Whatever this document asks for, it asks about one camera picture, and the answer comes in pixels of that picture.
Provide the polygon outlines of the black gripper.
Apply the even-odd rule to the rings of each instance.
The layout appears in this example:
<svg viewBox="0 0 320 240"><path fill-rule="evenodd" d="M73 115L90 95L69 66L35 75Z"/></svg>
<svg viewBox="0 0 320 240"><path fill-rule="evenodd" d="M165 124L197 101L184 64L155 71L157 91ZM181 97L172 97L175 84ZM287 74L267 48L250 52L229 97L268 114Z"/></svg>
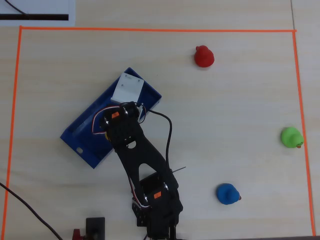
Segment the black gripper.
<svg viewBox="0 0 320 240"><path fill-rule="evenodd" d="M127 117L135 118L138 123L143 123L146 119L147 109L143 104L137 102L123 102L119 105Z"/></svg>

